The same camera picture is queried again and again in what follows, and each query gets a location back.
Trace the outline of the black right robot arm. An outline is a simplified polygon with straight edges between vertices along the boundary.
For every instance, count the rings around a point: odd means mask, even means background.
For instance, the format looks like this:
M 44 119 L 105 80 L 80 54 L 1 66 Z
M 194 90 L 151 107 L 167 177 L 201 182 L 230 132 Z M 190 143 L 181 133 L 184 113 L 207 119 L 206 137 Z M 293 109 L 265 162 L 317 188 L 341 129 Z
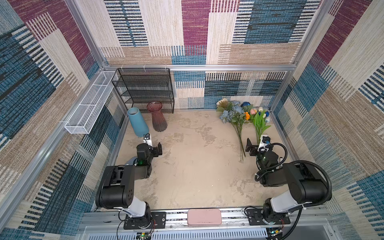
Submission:
M 288 224 L 288 215 L 307 207 L 323 205 L 332 198 L 332 183 L 326 171 L 310 161 L 287 162 L 287 154 L 279 157 L 274 147 L 287 148 L 283 144 L 271 143 L 263 135 L 259 145 L 247 140 L 245 151 L 256 157 L 258 172 L 255 181 L 265 188 L 288 186 L 284 193 L 265 200 L 262 207 L 246 207 L 244 214 L 251 226 Z

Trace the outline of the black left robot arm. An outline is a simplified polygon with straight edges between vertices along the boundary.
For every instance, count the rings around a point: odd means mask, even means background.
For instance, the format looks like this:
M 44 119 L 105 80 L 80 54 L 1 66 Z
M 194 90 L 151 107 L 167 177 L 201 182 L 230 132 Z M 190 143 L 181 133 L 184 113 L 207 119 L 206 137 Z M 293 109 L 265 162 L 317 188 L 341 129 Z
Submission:
M 135 192 L 135 181 L 148 179 L 152 173 L 153 158 L 163 154 L 161 143 L 152 147 L 146 143 L 137 146 L 137 157 L 131 165 L 106 167 L 96 193 L 97 208 L 117 210 L 126 216 L 119 220 L 124 229 L 153 229 L 156 219 L 147 202 L 139 200 Z

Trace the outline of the pink ribbed glass vase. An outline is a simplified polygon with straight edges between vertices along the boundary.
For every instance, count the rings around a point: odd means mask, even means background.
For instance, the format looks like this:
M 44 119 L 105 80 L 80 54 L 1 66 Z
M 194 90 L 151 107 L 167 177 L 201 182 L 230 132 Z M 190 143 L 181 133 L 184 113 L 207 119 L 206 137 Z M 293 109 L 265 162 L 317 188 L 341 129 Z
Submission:
M 157 132 L 163 132 L 167 129 L 168 124 L 162 113 L 163 104 L 159 101 L 153 101 L 147 104 L 147 110 L 152 115 L 153 128 Z

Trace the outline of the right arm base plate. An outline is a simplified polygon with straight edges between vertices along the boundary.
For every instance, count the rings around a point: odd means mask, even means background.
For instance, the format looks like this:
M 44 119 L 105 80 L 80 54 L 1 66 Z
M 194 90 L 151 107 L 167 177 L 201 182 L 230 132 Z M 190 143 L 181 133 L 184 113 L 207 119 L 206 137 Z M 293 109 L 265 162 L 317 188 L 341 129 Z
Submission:
M 288 214 L 264 213 L 261 208 L 246 208 L 244 213 L 250 226 L 289 225 L 291 223 Z

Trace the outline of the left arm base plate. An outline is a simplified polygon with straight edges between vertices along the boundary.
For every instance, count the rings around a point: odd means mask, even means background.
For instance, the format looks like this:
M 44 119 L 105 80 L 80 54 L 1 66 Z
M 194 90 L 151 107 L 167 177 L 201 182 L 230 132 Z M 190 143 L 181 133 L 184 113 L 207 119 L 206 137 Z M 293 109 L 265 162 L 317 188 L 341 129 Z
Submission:
M 166 212 L 151 212 L 143 217 L 130 218 L 126 217 L 124 222 L 124 230 L 150 230 L 152 228 L 164 229 L 166 225 Z

